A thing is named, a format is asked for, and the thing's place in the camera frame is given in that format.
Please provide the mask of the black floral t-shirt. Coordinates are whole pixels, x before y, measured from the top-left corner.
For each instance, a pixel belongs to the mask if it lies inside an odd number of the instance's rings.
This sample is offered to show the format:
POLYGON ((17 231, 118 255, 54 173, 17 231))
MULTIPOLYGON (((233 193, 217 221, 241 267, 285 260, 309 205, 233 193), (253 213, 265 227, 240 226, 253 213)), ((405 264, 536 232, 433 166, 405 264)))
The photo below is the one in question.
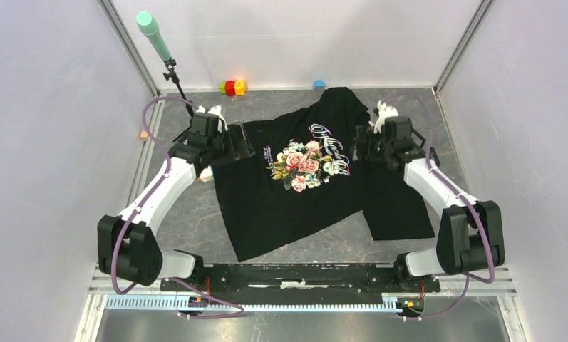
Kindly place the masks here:
POLYGON ((423 198, 384 164, 356 161, 367 107, 345 87, 305 108, 244 124, 251 157, 213 167, 238 261, 247 261, 362 212, 376 241, 435 236, 423 198))

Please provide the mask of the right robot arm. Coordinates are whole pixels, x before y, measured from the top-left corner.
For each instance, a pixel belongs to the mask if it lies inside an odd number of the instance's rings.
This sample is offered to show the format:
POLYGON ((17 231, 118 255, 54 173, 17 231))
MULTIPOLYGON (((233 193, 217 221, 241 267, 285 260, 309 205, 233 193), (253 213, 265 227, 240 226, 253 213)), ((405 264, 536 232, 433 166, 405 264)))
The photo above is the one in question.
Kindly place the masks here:
POLYGON ((486 284, 495 280, 495 268, 505 262, 499 205, 473 197, 440 171, 434 147, 409 117, 386 118, 380 128, 357 126, 351 155, 401 173, 407 186, 439 212, 435 247, 399 256, 393 271, 399 289, 414 289, 422 276, 462 274, 486 284))

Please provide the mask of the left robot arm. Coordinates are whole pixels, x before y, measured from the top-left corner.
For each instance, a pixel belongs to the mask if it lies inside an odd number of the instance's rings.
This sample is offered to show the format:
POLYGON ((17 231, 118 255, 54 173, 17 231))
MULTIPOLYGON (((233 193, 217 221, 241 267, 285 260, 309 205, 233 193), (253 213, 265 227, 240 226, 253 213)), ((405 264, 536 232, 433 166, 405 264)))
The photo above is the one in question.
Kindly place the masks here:
POLYGON ((99 270, 113 281, 149 286, 158 279, 177 278, 186 289, 199 289, 205 282, 205 270, 196 265, 198 257, 177 250, 164 252, 156 241, 157 231, 202 171, 254 154, 243 123, 226 123, 216 108, 196 113, 140 195, 118 215, 100 219, 99 270))

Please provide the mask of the blue cup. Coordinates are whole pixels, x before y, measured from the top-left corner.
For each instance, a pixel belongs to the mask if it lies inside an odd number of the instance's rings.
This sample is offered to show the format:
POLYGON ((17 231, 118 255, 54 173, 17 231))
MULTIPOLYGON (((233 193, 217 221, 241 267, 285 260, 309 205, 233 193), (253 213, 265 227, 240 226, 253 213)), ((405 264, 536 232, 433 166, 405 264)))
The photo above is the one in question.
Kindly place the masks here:
POLYGON ((312 83, 311 88, 315 91, 325 90, 326 83, 324 82, 324 80, 317 79, 312 83))

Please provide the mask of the green microphone on stand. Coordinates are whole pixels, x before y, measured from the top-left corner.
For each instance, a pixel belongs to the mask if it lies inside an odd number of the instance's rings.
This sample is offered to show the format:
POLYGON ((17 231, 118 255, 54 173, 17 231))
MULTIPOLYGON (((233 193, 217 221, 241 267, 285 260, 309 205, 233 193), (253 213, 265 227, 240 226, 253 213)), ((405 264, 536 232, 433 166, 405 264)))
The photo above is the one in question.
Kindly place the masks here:
POLYGON ((177 65, 176 60, 172 57, 170 49, 160 33, 160 27, 158 21, 155 17, 148 11, 140 11, 137 13, 136 24, 144 37, 150 42, 151 46, 154 48, 156 54, 160 57, 160 60, 164 63, 167 71, 163 73, 165 80, 172 81, 176 86, 181 98, 185 102, 185 107, 187 113, 190 117, 194 116, 194 110, 192 106, 187 102, 186 95, 180 85, 180 79, 175 71, 175 66, 177 65))

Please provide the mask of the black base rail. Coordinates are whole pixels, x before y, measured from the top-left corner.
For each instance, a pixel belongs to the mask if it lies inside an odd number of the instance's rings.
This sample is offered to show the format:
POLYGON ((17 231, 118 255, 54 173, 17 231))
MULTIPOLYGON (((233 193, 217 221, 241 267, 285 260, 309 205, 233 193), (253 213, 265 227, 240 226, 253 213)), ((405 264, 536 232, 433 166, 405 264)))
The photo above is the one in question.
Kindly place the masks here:
POLYGON ((249 305, 379 304, 382 294, 413 298, 438 293, 431 276, 394 264, 206 264, 187 282, 221 300, 249 305))

